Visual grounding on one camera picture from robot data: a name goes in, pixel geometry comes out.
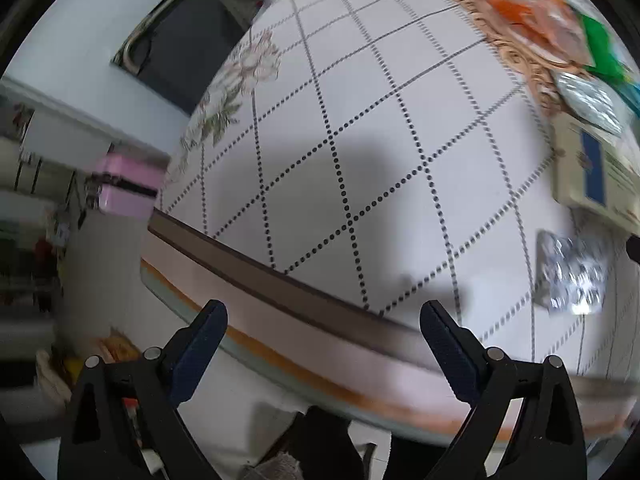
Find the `silver blister pack lower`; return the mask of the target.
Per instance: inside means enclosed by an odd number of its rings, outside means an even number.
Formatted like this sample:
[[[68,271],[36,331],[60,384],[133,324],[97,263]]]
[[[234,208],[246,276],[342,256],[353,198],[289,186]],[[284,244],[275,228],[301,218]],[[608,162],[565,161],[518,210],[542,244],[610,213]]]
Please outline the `silver blister pack lower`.
[[[534,304],[550,314],[583,316],[600,312],[610,260],[600,238],[540,231]]]

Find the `silver blister pack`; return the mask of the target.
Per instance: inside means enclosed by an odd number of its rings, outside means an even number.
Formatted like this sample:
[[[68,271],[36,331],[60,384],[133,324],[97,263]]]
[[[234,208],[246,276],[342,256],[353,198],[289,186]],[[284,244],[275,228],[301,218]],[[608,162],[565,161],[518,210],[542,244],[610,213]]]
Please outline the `silver blister pack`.
[[[566,105],[578,117],[613,136],[621,136],[623,125],[612,99],[600,84],[567,72],[555,72],[553,80]]]
[[[540,231],[534,304],[550,314],[583,316],[600,312],[610,260],[600,238]]]

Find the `person black trousers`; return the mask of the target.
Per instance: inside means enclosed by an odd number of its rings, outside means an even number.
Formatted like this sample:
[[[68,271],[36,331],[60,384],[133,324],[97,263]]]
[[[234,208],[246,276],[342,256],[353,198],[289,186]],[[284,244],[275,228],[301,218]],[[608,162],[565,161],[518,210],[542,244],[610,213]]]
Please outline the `person black trousers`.
[[[357,450],[352,421],[311,405],[297,412],[262,459],[240,479],[369,479],[370,466]]]

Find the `pink suitcase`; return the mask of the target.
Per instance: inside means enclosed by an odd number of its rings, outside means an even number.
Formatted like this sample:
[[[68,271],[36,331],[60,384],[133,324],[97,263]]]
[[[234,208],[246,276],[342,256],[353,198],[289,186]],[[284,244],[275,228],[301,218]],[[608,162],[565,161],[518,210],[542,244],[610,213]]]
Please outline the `pink suitcase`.
[[[107,154],[86,181],[88,206],[102,214],[148,220],[164,175],[152,162]]]

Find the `white blue medicine box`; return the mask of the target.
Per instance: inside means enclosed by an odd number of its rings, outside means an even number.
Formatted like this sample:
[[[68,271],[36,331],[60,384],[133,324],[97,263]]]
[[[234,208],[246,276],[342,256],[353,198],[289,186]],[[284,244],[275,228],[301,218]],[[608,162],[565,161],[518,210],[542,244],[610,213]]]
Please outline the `white blue medicine box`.
[[[639,234],[639,176],[603,131],[565,112],[552,118],[554,199]]]

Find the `silver blister pack upper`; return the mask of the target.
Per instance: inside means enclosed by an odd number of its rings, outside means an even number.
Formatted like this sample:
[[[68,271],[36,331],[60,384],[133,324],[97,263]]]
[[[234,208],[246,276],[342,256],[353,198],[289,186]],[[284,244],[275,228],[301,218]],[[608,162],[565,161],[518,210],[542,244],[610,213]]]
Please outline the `silver blister pack upper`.
[[[553,80],[566,105],[578,117],[613,136],[621,136],[623,125],[612,99],[600,84],[567,72],[555,72]]]

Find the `green plastic bag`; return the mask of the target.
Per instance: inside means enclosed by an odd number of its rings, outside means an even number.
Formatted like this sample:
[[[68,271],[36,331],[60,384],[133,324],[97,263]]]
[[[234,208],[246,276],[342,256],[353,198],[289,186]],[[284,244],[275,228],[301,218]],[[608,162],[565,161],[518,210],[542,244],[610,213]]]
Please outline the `green plastic bag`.
[[[588,66],[590,73],[606,81],[629,82],[628,70],[615,55],[608,30],[586,14],[582,14],[580,19],[592,58]]]

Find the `orange pink plastic wrapper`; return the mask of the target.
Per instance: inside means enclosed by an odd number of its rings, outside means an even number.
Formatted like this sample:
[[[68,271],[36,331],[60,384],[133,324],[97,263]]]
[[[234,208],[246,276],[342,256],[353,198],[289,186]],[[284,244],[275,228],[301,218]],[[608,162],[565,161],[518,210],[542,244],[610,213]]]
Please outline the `orange pink plastic wrapper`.
[[[591,66],[582,18],[565,0],[480,0],[493,18],[541,40],[567,61]]]

